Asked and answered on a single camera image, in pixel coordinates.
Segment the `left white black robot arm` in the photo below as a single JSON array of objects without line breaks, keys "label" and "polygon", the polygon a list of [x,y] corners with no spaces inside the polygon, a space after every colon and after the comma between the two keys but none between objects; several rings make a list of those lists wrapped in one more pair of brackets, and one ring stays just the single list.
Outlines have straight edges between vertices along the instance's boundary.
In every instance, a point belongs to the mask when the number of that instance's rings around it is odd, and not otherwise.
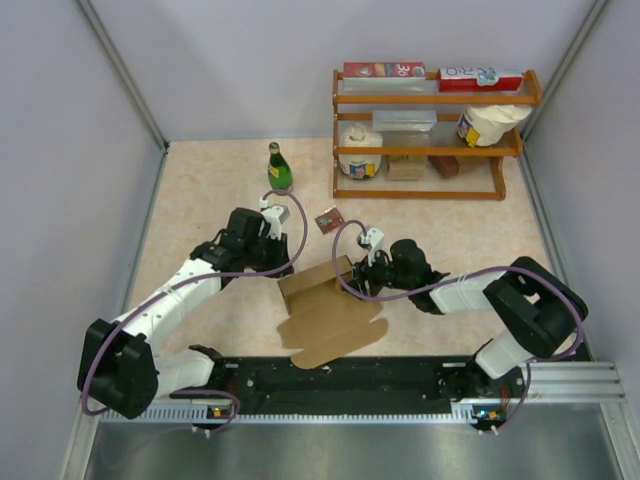
[{"label": "left white black robot arm", "polygon": [[139,306],[112,321],[98,319],[85,333],[77,387],[82,402],[95,400],[127,419],[156,399],[195,387],[216,396],[225,370],[211,348],[159,352],[166,337],[201,303],[239,276],[277,278],[293,272],[282,226],[287,207],[234,209],[213,240],[194,248],[179,270]]}]

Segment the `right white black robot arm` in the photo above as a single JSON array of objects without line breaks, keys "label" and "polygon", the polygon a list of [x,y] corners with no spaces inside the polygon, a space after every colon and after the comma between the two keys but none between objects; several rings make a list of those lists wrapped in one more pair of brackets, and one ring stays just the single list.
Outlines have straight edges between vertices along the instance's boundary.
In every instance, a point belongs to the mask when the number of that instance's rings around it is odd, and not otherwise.
[{"label": "right white black robot arm", "polygon": [[384,288],[401,290],[427,314],[487,311],[503,323],[500,335],[445,375],[442,389],[453,399],[468,390],[493,394],[520,364],[553,357],[588,316],[580,296],[527,256],[506,270],[490,267],[454,276],[434,269],[411,239],[396,241],[388,251],[369,234],[357,243],[367,254],[354,264],[348,285],[359,295],[375,298]]}]

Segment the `brown cardboard box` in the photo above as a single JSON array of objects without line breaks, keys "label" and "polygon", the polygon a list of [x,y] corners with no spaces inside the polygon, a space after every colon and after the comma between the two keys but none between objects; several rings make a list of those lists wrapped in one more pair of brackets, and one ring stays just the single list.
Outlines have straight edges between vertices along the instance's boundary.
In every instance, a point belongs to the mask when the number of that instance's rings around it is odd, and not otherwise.
[{"label": "brown cardboard box", "polygon": [[338,268],[328,261],[278,281],[289,318],[277,327],[282,346],[292,349],[294,366],[311,370],[367,347],[388,332],[382,305],[363,301],[340,289],[351,278],[345,255]]}]

